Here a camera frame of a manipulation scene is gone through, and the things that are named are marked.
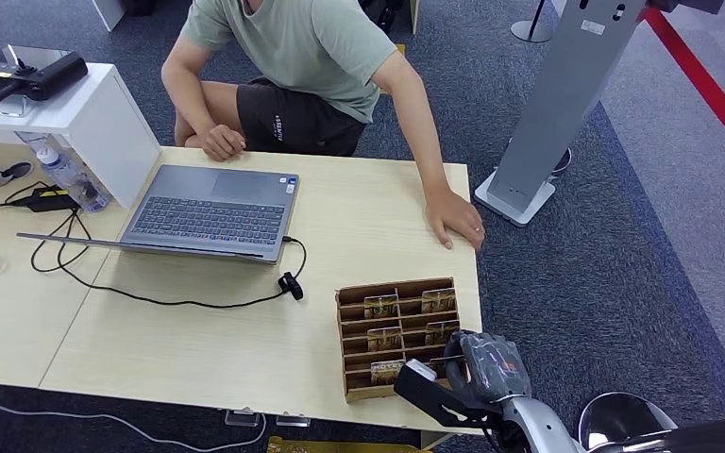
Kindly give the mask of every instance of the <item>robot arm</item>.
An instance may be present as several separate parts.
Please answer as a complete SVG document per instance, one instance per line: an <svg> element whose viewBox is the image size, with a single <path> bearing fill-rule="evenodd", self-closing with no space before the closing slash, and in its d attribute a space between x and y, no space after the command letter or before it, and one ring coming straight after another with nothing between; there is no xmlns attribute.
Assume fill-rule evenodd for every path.
<svg viewBox="0 0 725 453"><path fill-rule="evenodd" d="M492 431L496 451L585 451L549 406L531 398L514 344L486 333L456 332L445 356L455 352L464 353L471 382L463 378L457 362L449 361L447 377L453 388L449 390L437 382L432 369L413 360L399 372L396 393L445 427L479 428L487 436Z"/></svg>

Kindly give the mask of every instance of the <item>red stripe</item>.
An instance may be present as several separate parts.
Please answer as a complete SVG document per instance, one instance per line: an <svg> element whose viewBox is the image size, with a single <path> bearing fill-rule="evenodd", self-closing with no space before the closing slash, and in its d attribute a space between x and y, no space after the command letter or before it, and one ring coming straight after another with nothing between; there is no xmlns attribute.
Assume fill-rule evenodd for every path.
<svg viewBox="0 0 725 453"><path fill-rule="evenodd" d="M677 30L674 29L663 13L656 8L646 9L646 20L651 25L651 29L663 42L668 49L671 57L680 65L685 75L690 79L693 86L704 98L704 101L710 106L710 109L718 117L718 120L725 127L725 93L721 90L715 80L710 76L704 66L701 65L699 59L693 55L693 52L685 45L682 37Z"/></svg>

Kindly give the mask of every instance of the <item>white shelf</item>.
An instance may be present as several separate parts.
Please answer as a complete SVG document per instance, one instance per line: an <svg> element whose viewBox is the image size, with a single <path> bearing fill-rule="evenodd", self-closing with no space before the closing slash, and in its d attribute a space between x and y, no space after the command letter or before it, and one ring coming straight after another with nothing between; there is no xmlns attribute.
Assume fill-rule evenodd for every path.
<svg viewBox="0 0 725 453"><path fill-rule="evenodd" d="M20 143L13 131L61 136L121 206L132 206L160 144L114 65L88 63L70 88L29 105L22 118L0 115L0 143Z"/></svg>
<svg viewBox="0 0 725 453"><path fill-rule="evenodd" d="M64 133L95 90L113 71L117 74L115 66L111 64L88 63L87 75L64 92L48 101L29 101L29 111L25 117L12 118L0 115L0 130Z"/></svg>

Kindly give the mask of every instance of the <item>hand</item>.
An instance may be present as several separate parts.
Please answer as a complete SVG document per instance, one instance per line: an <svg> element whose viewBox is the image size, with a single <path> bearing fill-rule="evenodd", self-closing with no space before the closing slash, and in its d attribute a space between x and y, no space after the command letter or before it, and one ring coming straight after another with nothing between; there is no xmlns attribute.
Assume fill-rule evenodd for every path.
<svg viewBox="0 0 725 453"><path fill-rule="evenodd" d="M485 239L485 228L477 210L451 189L444 189L427 196L427 219L438 241L451 249L451 238L446 233L449 227L474 245L477 250Z"/></svg>
<svg viewBox="0 0 725 453"><path fill-rule="evenodd" d="M237 156L245 149L243 135L226 125L205 130L198 134L198 140L201 141L201 149L207 156L219 162Z"/></svg>

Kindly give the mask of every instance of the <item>laptop keyboard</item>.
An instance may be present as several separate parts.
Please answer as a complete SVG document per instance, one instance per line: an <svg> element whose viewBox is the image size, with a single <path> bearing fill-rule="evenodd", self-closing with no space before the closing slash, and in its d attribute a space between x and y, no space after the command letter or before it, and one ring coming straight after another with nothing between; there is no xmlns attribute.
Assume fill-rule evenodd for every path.
<svg viewBox="0 0 725 453"><path fill-rule="evenodd" d="M133 233L274 245L285 209L279 206L149 197Z"/></svg>

